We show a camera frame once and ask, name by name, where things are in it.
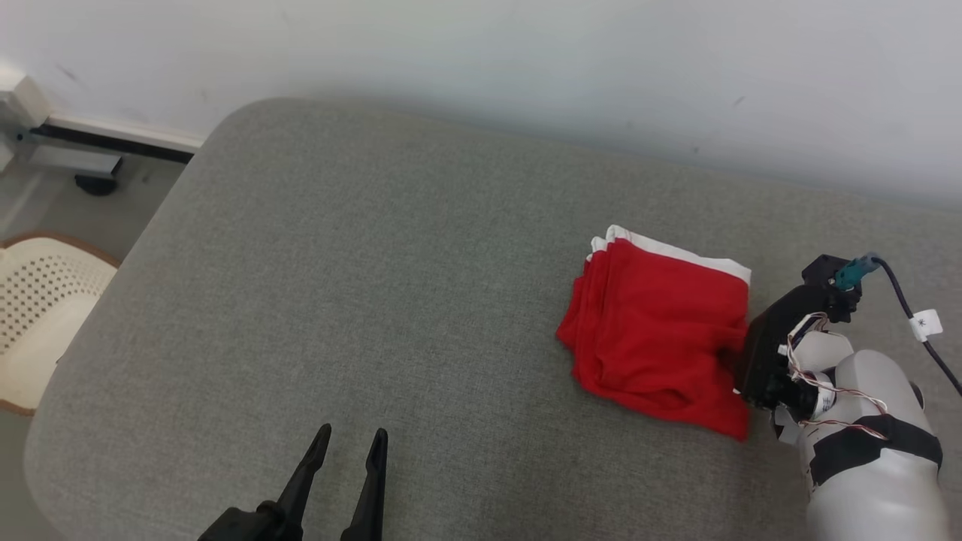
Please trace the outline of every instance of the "red cloth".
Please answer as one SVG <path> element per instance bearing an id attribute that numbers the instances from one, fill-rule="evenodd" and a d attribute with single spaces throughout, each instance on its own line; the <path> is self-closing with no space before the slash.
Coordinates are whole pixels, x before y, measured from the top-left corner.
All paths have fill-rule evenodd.
<path id="1" fill-rule="evenodd" d="M 744 441 L 748 410 L 723 358 L 741 352 L 748 284 L 626 239 L 585 264 L 558 338 L 587 391 Z"/>

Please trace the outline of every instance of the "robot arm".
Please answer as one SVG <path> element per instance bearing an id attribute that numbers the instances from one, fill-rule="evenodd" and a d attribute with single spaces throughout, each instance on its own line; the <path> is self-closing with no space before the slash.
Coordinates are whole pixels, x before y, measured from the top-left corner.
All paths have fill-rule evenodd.
<path id="1" fill-rule="evenodd" d="M 806 268 L 804 285 L 749 326 L 736 391 L 772 411 L 778 439 L 798 448 L 816 539 L 949 540 L 942 449 L 921 393 L 889 357 L 823 330 L 850 321 L 872 259 L 821 256 Z"/>

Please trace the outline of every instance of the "black strap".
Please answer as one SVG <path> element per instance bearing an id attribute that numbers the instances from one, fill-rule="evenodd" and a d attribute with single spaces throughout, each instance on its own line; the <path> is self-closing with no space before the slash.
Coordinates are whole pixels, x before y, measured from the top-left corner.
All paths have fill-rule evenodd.
<path id="1" fill-rule="evenodd" d="M 880 440 L 858 428 L 848 426 L 815 444 L 815 457 L 809 463 L 812 481 L 824 484 L 836 474 L 876 460 L 883 449 L 903 451 L 926 458 L 942 468 L 939 439 L 921 428 L 891 415 L 872 415 L 855 422 L 881 433 Z"/>

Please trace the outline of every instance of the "white wall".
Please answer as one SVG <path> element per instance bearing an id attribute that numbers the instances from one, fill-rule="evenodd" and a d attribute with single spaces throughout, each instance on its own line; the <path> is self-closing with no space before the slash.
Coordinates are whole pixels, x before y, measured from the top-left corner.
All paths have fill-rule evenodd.
<path id="1" fill-rule="evenodd" d="M 663 158 L 962 208 L 952 0 L 3 0 L 57 111 L 204 137 L 360 94 Z"/>

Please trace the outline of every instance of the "gray upholstered surface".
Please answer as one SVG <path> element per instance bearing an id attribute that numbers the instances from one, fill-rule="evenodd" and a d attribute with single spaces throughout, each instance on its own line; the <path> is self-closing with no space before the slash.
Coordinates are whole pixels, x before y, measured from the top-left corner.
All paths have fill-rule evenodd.
<path id="1" fill-rule="evenodd" d="M 570 378 L 553 333 L 610 223 L 751 267 L 754 312 L 815 256 L 874 249 L 940 309 L 962 373 L 958 216 L 271 101 L 210 137 L 70 347 L 29 438 L 34 495 L 76 538 L 196 538 L 276 497 L 331 423 L 305 539 L 349 523 L 378 426 L 388 539 L 804 538 L 797 458 L 764 417 L 739 444 Z M 960 510 L 962 399 L 882 276 L 845 331 L 927 391 Z"/>

